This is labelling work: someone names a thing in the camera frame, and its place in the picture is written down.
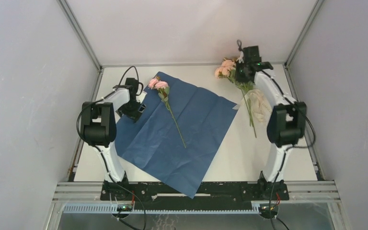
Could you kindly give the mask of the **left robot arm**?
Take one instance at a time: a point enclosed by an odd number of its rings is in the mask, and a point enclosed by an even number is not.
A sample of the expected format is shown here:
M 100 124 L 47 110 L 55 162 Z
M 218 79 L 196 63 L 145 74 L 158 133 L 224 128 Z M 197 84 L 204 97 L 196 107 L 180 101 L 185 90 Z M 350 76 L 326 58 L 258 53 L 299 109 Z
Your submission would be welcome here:
M 112 194 L 120 200 L 129 197 L 131 188 L 122 182 L 126 171 L 120 163 L 115 147 L 115 115 L 129 118 L 134 123 L 140 119 L 146 106 L 137 100 L 137 91 L 133 86 L 116 86 L 105 97 L 84 102 L 76 121 L 78 135 L 98 151 L 105 171 L 104 179 L 115 183 Z

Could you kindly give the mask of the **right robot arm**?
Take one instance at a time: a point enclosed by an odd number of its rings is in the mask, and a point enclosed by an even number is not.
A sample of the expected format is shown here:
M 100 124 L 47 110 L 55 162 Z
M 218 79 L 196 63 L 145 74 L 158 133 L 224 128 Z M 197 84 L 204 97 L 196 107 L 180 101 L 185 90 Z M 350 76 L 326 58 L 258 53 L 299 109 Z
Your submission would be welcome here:
M 261 171 L 258 195 L 263 199 L 271 199 L 284 182 L 283 169 L 287 163 L 289 152 L 295 148 L 305 134 L 306 104 L 288 96 L 281 89 L 274 76 L 269 62 L 240 63 L 236 62 L 235 79 L 240 83 L 253 83 L 266 97 L 272 108 L 266 127 L 267 138 L 271 143 L 268 160 Z

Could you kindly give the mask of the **blue wrapping paper sheet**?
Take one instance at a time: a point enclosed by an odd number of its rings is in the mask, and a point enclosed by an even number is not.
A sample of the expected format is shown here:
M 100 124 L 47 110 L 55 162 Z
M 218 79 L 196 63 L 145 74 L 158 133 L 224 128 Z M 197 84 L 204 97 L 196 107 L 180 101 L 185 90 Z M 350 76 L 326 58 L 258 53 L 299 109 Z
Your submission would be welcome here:
M 159 181 L 189 194 L 197 190 L 237 113 L 235 103 L 158 72 L 170 86 L 169 103 L 185 140 L 156 90 L 147 93 L 137 122 L 121 117 L 115 139 L 119 157 Z

